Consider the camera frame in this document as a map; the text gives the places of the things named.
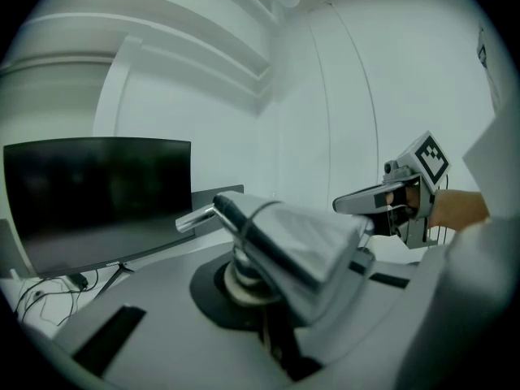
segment desk surface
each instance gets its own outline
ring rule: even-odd
[[[215,384],[285,387],[290,380],[258,343],[256,334],[223,331],[190,297],[194,271],[230,250],[229,243],[216,245],[140,269],[74,315],[56,336],[56,343],[74,353],[128,304],[142,308],[146,315],[106,370],[106,381],[128,389],[214,388]]]

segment white wall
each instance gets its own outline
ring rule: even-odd
[[[81,7],[94,5],[104,13],[152,20],[201,39],[207,38],[213,44],[218,42],[222,51],[244,55],[240,59],[250,61],[258,73],[268,67],[269,35],[232,0],[57,0],[56,6],[49,3],[49,9],[44,2],[40,10],[42,14],[70,11],[68,5],[78,12],[84,11]]]
[[[109,65],[63,64],[30,67],[0,79],[0,144],[86,137]],[[3,169],[3,152],[0,154]],[[0,178],[0,218],[9,217]]]
[[[493,118],[488,83],[476,54],[480,9],[472,0],[321,1],[302,0],[306,10],[300,18],[288,16],[284,33],[286,41],[292,40],[293,54],[278,48],[294,59],[292,66],[286,62],[279,96],[284,100],[279,113],[284,146],[280,163],[289,163],[279,170],[280,196],[330,209],[334,197],[381,181],[384,162],[426,130],[453,163],[450,188],[477,190],[462,155]],[[318,64],[305,36],[309,28],[318,47]],[[305,45],[306,51],[300,49]],[[361,64],[374,102],[377,151],[372,150],[375,126]],[[327,112],[329,131],[323,129]],[[290,117],[286,123],[284,115]],[[322,160],[317,161],[319,154]],[[328,159],[330,167],[323,163]],[[289,173],[285,178],[284,171]],[[395,241],[376,242],[381,259],[407,262],[420,259],[424,251],[410,252]]]
[[[254,192],[256,111],[240,94],[221,97],[219,83],[144,47],[126,80],[117,136],[191,141],[193,191],[243,184]]]

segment cable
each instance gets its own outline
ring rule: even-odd
[[[67,282],[64,279],[62,279],[61,277],[52,278],[52,279],[48,279],[48,280],[52,283],[59,284],[59,288],[62,292],[63,292],[63,285],[65,285],[69,291],[71,290],[71,288],[69,287]],[[38,291],[30,292],[29,295],[25,298],[24,311],[27,310],[29,302],[31,301],[31,299],[34,297],[34,295],[36,293],[38,293]]]
[[[78,303],[78,301],[80,300],[80,296],[81,296],[81,293],[78,293],[78,296],[76,296],[76,312],[74,312],[74,314],[77,314],[78,310],[80,310],[80,304]]]
[[[38,284],[42,284],[43,282],[47,282],[49,280],[53,280],[53,279],[57,279],[57,278],[52,278],[52,279],[42,279],[40,280],[38,283],[34,284],[33,286],[31,286],[30,288],[28,288],[23,294],[22,294],[22,297],[18,300],[18,303],[16,304],[16,308],[14,310],[14,314],[16,317],[18,317],[18,307],[20,306],[20,303],[22,302],[22,300],[27,296],[27,294],[32,290],[34,289]]]
[[[69,287],[69,285],[67,284],[67,282],[66,282],[63,278],[59,278],[59,280],[61,280],[61,281],[63,282],[63,284],[61,284],[61,283],[59,284],[59,288],[61,289],[62,292],[63,292],[63,285],[67,286],[67,289],[68,289],[69,292],[72,291],[72,289]],[[48,322],[48,323],[52,323],[55,327],[57,327],[57,326],[58,326],[57,323],[54,323],[54,322],[51,321],[50,319],[44,318],[44,316],[43,316],[43,310],[45,309],[45,307],[46,307],[46,305],[47,305],[47,301],[48,301],[48,297],[45,296],[45,300],[43,301],[43,305],[41,306],[41,310],[40,310],[40,319],[41,319],[42,321],[46,321],[46,322]]]
[[[27,315],[27,313],[29,312],[29,310],[34,306],[36,305],[41,299],[43,299],[44,297],[47,297],[47,296],[50,296],[50,295],[65,295],[65,294],[74,294],[74,293],[82,293],[82,292],[90,292],[91,290],[94,290],[94,288],[98,285],[98,281],[99,281],[99,272],[96,270],[96,282],[94,283],[93,287],[92,288],[89,288],[89,289],[85,289],[85,290],[69,290],[68,292],[48,292],[48,293],[43,293],[42,295],[40,295],[39,297],[37,297],[33,302],[31,302],[31,305],[29,305],[27,307],[27,309],[24,311],[24,314],[22,315],[22,321],[21,323],[24,323],[24,320],[25,320],[25,315]],[[72,316],[72,311],[74,309],[74,297],[72,298],[72,308],[71,308],[71,313],[66,316],[65,318],[63,318],[60,323],[58,324],[61,325],[65,319],[68,319]]]
[[[448,189],[448,183],[449,183],[449,178],[448,178],[448,175],[446,175],[446,190]],[[442,242],[442,244],[446,244],[446,233],[448,232],[448,227],[444,227],[444,241]]]
[[[305,17],[305,21],[309,26],[310,35],[312,37],[312,42],[314,43],[314,50],[316,51],[316,56],[318,57],[319,71],[322,76],[323,82],[323,92],[325,94],[325,109],[327,111],[327,126],[328,126],[328,182],[327,182],[327,206],[328,208],[330,196],[331,196],[331,177],[332,177],[332,140],[331,140],[331,114],[328,105],[328,92],[327,92],[327,84],[325,82],[325,73],[323,72],[322,59],[319,57],[318,43],[316,43],[316,38],[314,37],[314,32],[312,31],[312,27],[310,26],[309,16]]]
[[[372,89],[370,81],[368,80],[368,75],[366,74],[365,64],[363,63],[363,60],[361,58],[361,55],[359,54],[358,47],[356,46],[356,42],[354,42],[354,39],[352,38],[352,35],[350,34],[349,28],[347,28],[347,25],[343,21],[343,18],[340,15],[340,12],[336,9],[336,6],[334,6],[333,3],[329,3],[334,10],[334,12],[337,14],[338,19],[340,19],[341,24],[343,24],[344,30],[349,35],[350,41],[352,42],[352,46],[354,47],[354,50],[356,51],[357,58],[359,59],[359,63],[361,64],[361,68],[363,70],[363,74],[365,75],[365,81],[366,81],[366,87],[368,88],[368,94],[370,96],[370,103],[372,105],[372,115],[374,117],[374,128],[375,128],[375,150],[376,150],[376,163],[377,163],[377,172],[375,173],[375,179],[376,183],[379,180],[379,132],[377,127],[377,118],[375,115],[375,104],[374,104],[374,97],[372,96]]]
[[[439,245],[439,237],[440,237],[440,226],[439,226],[439,229],[437,230],[437,245]]]
[[[19,289],[19,292],[18,292],[18,299],[20,299],[20,296],[22,294],[22,291],[24,290],[24,287],[25,287],[25,284],[27,283],[28,279],[25,279],[24,282],[22,283],[22,287]]]

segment black strip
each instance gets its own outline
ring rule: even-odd
[[[391,236],[390,225],[388,223],[388,212],[379,212],[378,214],[365,214],[364,217],[367,217],[372,220],[374,224],[374,229],[370,233],[372,236]]]
[[[403,279],[402,277],[395,277],[390,275],[384,275],[383,273],[374,273],[370,278],[370,280],[374,280],[375,282],[388,284],[389,286],[395,286],[396,288],[404,289],[408,286],[410,282],[408,279]]]
[[[338,210],[336,209],[336,206],[337,206],[337,203],[340,202],[342,199],[346,198],[346,197],[352,197],[354,195],[357,195],[358,193],[363,193],[363,192],[368,192],[368,191],[371,191],[372,189],[375,189],[375,188],[379,188],[381,186],[381,184],[379,185],[374,185],[374,186],[370,186],[369,188],[365,188],[365,189],[361,189],[359,191],[356,191],[356,192],[352,192],[352,193],[349,193],[349,195],[344,195],[343,197],[338,197],[336,198],[333,202],[332,202],[332,209],[335,211],[335,212],[338,212]]]
[[[387,194],[385,192],[376,193],[374,195],[374,205],[376,208],[381,208],[387,205]]]
[[[140,308],[123,306],[74,354],[74,359],[92,374],[101,376],[145,313]]]
[[[262,317],[262,327],[258,330],[260,340],[266,341],[267,331],[271,342],[271,356],[279,363],[292,381],[300,381],[321,370],[322,366],[312,358],[303,357],[294,335],[293,326],[288,322],[290,314],[284,305],[268,305]]]
[[[365,271],[366,271],[365,267],[363,267],[361,264],[356,263],[356,262],[350,262],[349,269],[351,271],[355,271],[356,273],[359,273],[360,275],[364,275]]]
[[[262,326],[259,309],[238,306],[224,284],[224,272],[232,259],[230,251],[199,266],[189,282],[189,292],[197,308],[215,325],[256,332]]]
[[[393,201],[392,206],[398,206],[398,205],[406,205],[406,188],[403,186],[401,188],[396,189],[393,191]]]

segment monitor stand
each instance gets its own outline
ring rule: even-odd
[[[108,279],[108,282],[106,282],[105,286],[102,287],[102,289],[99,291],[99,293],[96,295],[98,297],[102,293],[104,293],[117,279],[120,277],[123,273],[126,273],[127,275],[131,275],[134,273],[133,270],[128,269],[123,264],[119,264],[119,269]]]

